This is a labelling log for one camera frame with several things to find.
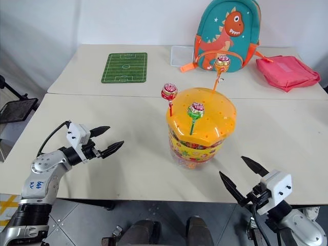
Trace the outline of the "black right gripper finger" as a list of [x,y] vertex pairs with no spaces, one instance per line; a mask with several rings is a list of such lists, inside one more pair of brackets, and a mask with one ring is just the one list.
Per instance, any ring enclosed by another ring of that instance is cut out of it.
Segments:
[[230,192],[230,194],[236,199],[240,206],[246,205],[246,198],[237,190],[236,185],[221,171],[219,171],[220,178],[225,186],[225,188]]
[[266,176],[269,174],[269,171],[265,169],[261,164],[258,162],[250,159],[249,157],[246,156],[241,156],[242,160],[245,162],[245,164],[255,173],[260,175],[261,177]]

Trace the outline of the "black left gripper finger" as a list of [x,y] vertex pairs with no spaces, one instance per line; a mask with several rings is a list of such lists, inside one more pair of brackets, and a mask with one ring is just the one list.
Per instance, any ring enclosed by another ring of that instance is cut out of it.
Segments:
[[90,136],[100,136],[104,134],[107,130],[110,129],[110,126],[100,126],[90,130]]
[[119,141],[108,146],[104,151],[100,151],[101,158],[107,158],[110,155],[114,154],[121,146],[124,144],[124,141]]

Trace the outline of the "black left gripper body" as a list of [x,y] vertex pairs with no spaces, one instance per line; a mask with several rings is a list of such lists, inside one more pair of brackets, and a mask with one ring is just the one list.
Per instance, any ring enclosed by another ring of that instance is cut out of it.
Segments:
[[88,140],[85,145],[82,145],[81,150],[86,158],[86,160],[91,160],[94,158],[101,158],[101,151],[95,148],[95,142]]

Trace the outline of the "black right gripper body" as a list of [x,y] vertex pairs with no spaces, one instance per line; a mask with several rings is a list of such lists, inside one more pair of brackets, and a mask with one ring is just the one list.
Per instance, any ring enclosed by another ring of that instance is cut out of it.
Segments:
[[255,204],[258,208],[262,208],[269,202],[269,198],[272,197],[271,191],[264,187],[263,184],[257,184],[253,187],[252,191],[249,192],[245,198],[240,202],[242,207],[248,203]]

